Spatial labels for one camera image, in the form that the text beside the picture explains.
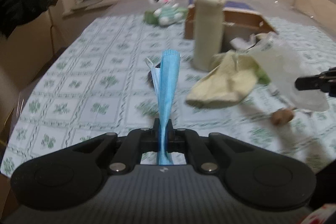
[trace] metal screw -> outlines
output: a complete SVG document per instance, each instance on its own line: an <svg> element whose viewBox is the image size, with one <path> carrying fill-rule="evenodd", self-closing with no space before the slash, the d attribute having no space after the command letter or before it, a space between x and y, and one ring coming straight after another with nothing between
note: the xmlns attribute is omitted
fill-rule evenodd
<svg viewBox="0 0 336 224"><path fill-rule="evenodd" d="M214 164L213 162L206 162L201 165L201 168L204 171L211 172L211 171L216 171L218 168L217 164Z"/></svg>
<svg viewBox="0 0 336 224"><path fill-rule="evenodd" d="M115 172L120 172L126 169L126 165L122 162L114 162L110 164L110 169Z"/></svg>

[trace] green patterned bedsheet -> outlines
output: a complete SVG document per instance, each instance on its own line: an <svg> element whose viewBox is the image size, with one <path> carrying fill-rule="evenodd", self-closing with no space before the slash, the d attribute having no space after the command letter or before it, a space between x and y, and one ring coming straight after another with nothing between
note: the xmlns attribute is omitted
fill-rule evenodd
<svg viewBox="0 0 336 224"><path fill-rule="evenodd" d="M33 90L9 140L1 173L11 176L23 162L105 132L119 136L152 126L158 115L154 89L148 84L144 62L160 61L172 48L182 54L171 118L174 127L196 130L201 136L221 132L254 145L289 155L319 171L336 156L336 99L330 109L312 116L297 111L288 126L269 122L273 111L285 107L258 85L239 105L199 109L185 103L190 88L203 76L191 68L193 41L184 40L184 24L168 28L145 25L143 16L98 18L60 56ZM279 18L269 21L319 71L336 66L335 43L316 27ZM184 162L174 154L175 163ZM143 163L155 163L155 154Z"/></svg>

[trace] clear plastic bag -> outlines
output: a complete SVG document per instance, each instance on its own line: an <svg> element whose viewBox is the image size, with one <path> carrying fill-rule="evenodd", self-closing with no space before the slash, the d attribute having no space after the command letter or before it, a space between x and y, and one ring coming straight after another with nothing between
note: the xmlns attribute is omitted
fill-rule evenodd
<svg viewBox="0 0 336 224"><path fill-rule="evenodd" d="M297 108L313 111L329 109L326 96L320 90L299 91L295 88L298 77L319 72L304 64L300 56L277 34L270 32L249 50L249 55L265 70L279 92Z"/></svg>

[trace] blue face mask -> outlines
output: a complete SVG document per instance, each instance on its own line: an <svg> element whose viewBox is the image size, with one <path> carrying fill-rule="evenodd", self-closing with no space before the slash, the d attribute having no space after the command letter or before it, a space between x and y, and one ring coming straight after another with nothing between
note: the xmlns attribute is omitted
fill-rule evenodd
<svg viewBox="0 0 336 224"><path fill-rule="evenodd" d="M169 120L171 107L174 101L177 79L179 78L180 53L174 50L165 50L162 53L161 68L155 68L147 59L150 66L157 102L159 105L160 134L159 152L157 153L158 165L172 165L171 156L167 153L166 126Z"/></svg>

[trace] stuffed cat toy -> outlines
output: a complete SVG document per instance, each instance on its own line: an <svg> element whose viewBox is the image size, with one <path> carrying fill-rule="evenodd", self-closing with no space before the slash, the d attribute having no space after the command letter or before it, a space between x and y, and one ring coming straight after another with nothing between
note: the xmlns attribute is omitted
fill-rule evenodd
<svg viewBox="0 0 336 224"><path fill-rule="evenodd" d="M174 0L148 0L152 5L162 5L154 12L160 26L169 26L182 19L183 13L177 10L179 4L171 5Z"/></svg>

